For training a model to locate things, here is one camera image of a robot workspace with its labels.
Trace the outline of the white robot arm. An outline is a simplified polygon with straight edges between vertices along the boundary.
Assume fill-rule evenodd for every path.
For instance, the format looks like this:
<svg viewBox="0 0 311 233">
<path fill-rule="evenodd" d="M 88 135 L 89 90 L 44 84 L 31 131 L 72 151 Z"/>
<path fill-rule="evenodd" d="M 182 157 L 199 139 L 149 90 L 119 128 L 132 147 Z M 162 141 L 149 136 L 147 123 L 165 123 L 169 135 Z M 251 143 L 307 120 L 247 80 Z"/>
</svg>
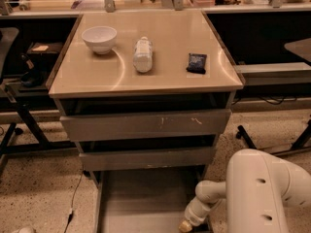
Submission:
<svg viewBox="0 0 311 233">
<path fill-rule="evenodd" d="M 227 233 L 289 233 L 284 208 L 311 204 L 311 176 L 264 151 L 240 150 L 230 158 L 223 182 L 197 184 L 180 232 L 201 225 L 223 201 Z"/>
</svg>

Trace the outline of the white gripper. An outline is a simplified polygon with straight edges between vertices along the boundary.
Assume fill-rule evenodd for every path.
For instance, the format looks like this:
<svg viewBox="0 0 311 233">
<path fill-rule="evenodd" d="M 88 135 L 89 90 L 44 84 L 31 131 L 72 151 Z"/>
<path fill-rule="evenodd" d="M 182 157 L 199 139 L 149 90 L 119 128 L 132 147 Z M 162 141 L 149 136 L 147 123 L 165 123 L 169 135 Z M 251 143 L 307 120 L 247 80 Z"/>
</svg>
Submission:
<svg viewBox="0 0 311 233">
<path fill-rule="evenodd" d="M 192 231 L 192 227 L 201 225 L 217 205 L 217 202 L 205 203 L 201 202 L 197 197 L 194 197 L 186 206 L 186 220 L 183 220 L 180 223 L 179 231 L 181 233 L 190 233 Z"/>
</svg>

